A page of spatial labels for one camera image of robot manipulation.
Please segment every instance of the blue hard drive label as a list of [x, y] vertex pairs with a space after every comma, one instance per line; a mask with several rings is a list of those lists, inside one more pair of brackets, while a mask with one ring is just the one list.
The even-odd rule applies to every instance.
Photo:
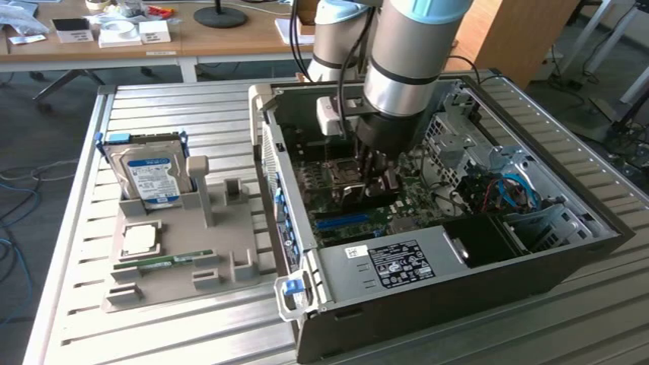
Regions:
[[381, 285], [387, 289], [433, 278], [434, 272], [415, 240], [366, 251]]
[[167, 158], [131, 160], [127, 166], [139, 198], [145, 202], [162, 204], [178, 199], [178, 183], [169, 175], [171, 161]]

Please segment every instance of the metal table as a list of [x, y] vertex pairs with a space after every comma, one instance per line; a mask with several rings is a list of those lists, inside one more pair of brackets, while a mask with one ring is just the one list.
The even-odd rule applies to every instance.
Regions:
[[[273, 299], [274, 262], [249, 145], [246, 90], [265, 82], [125, 86], [97, 96], [25, 364], [294, 363], [290, 326]], [[497, 79], [483, 86], [638, 235], [549, 293], [323, 363], [618, 364], [649, 358], [649, 200], [515, 87]], [[495, 121], [483, 123], [495, 138], [505, 135]], [[239, 176], [250, 188], [263, 281], [105, 314], [98, 305], [119, 189], [91, 136], [179, 128], [190, 153], [210, 159], [207, 183]]]

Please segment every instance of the paper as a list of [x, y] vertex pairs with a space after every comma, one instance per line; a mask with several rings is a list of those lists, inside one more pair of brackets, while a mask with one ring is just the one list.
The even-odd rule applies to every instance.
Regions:
[[34, 43], [38, 42], [39, 40], [46, 40], [42, 34], [38, 34], [37, 36], [11, 36], [9, 38], [9, 41], [15, 45]]
[[[290, 20], [287, 19], [274, 19], [274, 26], [277, 27], [277, 31], [279, 32], [279, 36], [282, 37], [282, 41], [285, 44], [290, 44], [289, 41], [289, 26]], [[297, 36], [298, 44], [313, 44], [315, 42], [315, 36]]]

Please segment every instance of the circuit board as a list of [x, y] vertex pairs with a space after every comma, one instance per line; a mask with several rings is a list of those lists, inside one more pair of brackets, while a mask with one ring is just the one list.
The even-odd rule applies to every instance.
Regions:
[[397, 200], [382, 208], [369, 208], [354, 212], [346, 217], [358, 217], [358, 223], [343, 224], [339, 227], [322, 227], [322, 216], [338, 209], [331, 198], [333, 188], [345, 179], [343, 173], [331, 173], [330, 166], [338, 166], [351, 162], [349, 158], [341, 158], [326, 162], [293, 163], [295, 178], [302, 195], [303, 205], [307, 211], [311, 230], [315, 240], [322, 247], [369, 240], [370, 238], [397, 234], [409, 230], [417, 230], [438, 225], [447, 218], [450, 211], [443, 211], [430, 196], [430, 188], [422, 181], [418, 168], [418, 157], [406, 154], [399, 158], [399, 176], [402, 190]]

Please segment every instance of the hard drive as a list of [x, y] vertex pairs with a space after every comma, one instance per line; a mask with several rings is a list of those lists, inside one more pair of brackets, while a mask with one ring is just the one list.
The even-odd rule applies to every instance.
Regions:
[[186, 134], [113, 133], [97, 148], [102, 152], [126, 199], [139, 198], [146, 209], [179, 204], [179, 194], [193, 191], [186, 174]]

